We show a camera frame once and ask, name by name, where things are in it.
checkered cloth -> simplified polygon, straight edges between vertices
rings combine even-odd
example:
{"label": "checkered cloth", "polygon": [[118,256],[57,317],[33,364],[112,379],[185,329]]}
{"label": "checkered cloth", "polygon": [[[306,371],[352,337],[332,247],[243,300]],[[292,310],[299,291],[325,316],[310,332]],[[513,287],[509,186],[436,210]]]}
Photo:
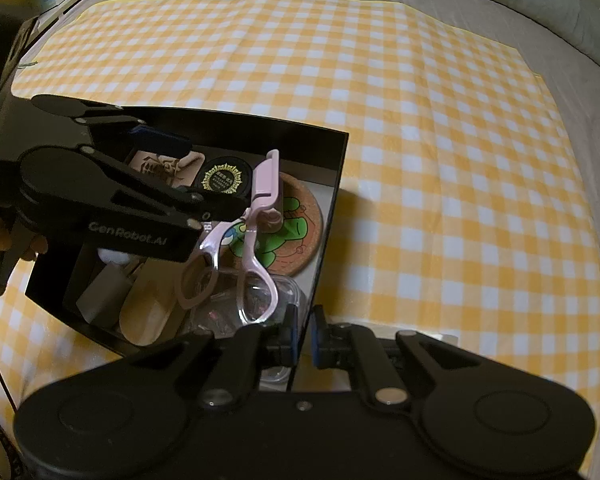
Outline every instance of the checkered cloth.
{"label": "checkered cloth", "polygon": [[[600,414],[598,242],[555,103],[517,50],[391,2],[114,0],[35,61],[15,95],[348,132],[318,290],[328,312],[456,335]],[[51,345],[66,338],[52,326]],[[29,363],[45,348],[2,356],[12,383],[16,354]]]}
{"label": "checkered cloth", "polygon": [[[16,405],[46,384],[118,358],[24,295],[32,268],[19,262],[0,298],[0,372]],[[0,386],[0,424],[11,438],[12,421]]]}

cork coaster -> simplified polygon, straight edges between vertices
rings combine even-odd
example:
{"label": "cork coaster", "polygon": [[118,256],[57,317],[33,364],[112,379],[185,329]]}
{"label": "cork coaster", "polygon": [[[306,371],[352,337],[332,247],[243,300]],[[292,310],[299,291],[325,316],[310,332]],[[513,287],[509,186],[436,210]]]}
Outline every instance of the cork coaster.
{"label": "cork coaster", "polygon": [[[320,206],[305,184],[286,173],[280,173],[283,183],[284,222],[275,233],[258,233],[256,257],[271,274],[291,276],[301,270],[314,256],[322,237]],[[223,245],[229,245],[224,262],[240,268],[244,224],[227,231]]]}

clear plastic container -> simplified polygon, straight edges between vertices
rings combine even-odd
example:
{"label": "clear plastic container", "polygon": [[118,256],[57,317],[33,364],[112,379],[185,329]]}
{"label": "clear plastic container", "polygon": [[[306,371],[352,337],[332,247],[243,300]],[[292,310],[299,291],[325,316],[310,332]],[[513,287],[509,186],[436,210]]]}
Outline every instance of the clear plastic container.
{"label": "clear plastic container", "polygon": [[[193,293],[200,293],[210,277],[210,269],[193,285]],[[298,327],[301,328],[307,314],[304,294],[298,284],[288,276],[272,274],[278,288],[278,306],[269,321],[282,322],[286,306],[294,304],[298,308]],[[232,337],[243,326],[236,307],[236,285],[238,271],[221,267],[218,284],[214,293],[204,303],[193,309],[184,320],[180,333],[189,333],[197,328],[211,330],[216,338]],[[269,305],[269,289],[256,276],[248,276],[245,286],[245,310],[251,317],[258,317]],[[275,367],[262,371],[261,380],[265,383],[284,383],[288,380],[291,368]]]}

pink eyelash curler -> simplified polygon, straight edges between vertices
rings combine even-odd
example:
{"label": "pink eyelash curler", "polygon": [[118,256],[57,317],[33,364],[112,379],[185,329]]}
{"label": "pink eyelash curler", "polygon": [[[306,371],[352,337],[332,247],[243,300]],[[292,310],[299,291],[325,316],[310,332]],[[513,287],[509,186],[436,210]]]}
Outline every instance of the pink eyelash curler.
{"label": "pink eyelash curler", "polygon": [[[236,303],[238,315],[244,324],[265,322],[274,313],[278,306],[278,290],[272,277],[255,255],[256,237],[258,234],[258,220],[262,223],[263,216],[267,223],[278,224],[282,221],[282,214],[274,207],[278,203],[280,193],[280,154],[278,150],[271,150],[267,153],[267,158],[261,162],[253,172],[253,184],[251,187],[251,207],[244,214],[233,222],[220,222],[214,228],[210,224],[205,225],[206,235],[200,242],[200,245],[191,253],[191,256],[184,265],[182,272],[176,276],[175,293],[180,306],[190,310],[199,306],[203,301],[211,296],[216,284],[218,283],[219,255],[224,234],[232,227],[244,222],[246,232],[244,234],[244,244],[242,248],[242,269],[238,275],[236,290]],[[195,261],[199,258],[208,256],[211,265],[211,276],[205,288],[195,296],[188,298],[183,292],[183,282]],[[245,278],[248,274],[258,276],[269,289],[269,306],[256,319],[249,318],[244,309],[244,289]]]}

metal screw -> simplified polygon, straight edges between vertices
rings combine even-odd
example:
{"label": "metal screw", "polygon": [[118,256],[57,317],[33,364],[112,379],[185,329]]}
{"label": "metal screw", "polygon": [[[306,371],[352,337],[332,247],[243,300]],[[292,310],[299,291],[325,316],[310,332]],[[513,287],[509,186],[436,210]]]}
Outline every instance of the metal screw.
{"label": "metal screw", "polygon": [[312,407],[313,407],[312,403],[310,403],[308,400],[300,400],[296,404],[296,408],[298,410],[300,410],[301,412],[308,412]]}
{"label": "metal screw", "polygon": [[331,329],[331,335],[336,339],[344,339],[349,333],[349,328],[351,328],[351,323],[337,323]]}
{"label": "metal screw", "polygon": [[387,406],[401,404],[407,400],[408,397],[407,392],[401,388],[380,388],[376,391],[376,400]]}
{"label": "metal screw", "polygon": [[202,402],[207,406],[225,406],[234,400],[234,396],[224,388],[213,388],[202,394]]}
{"label": "metal screw", "polygon": [[202,230],[202,224],[198,222],[195,218],[189,218],[189,220],[187,220],[187,225],[192,229]]}

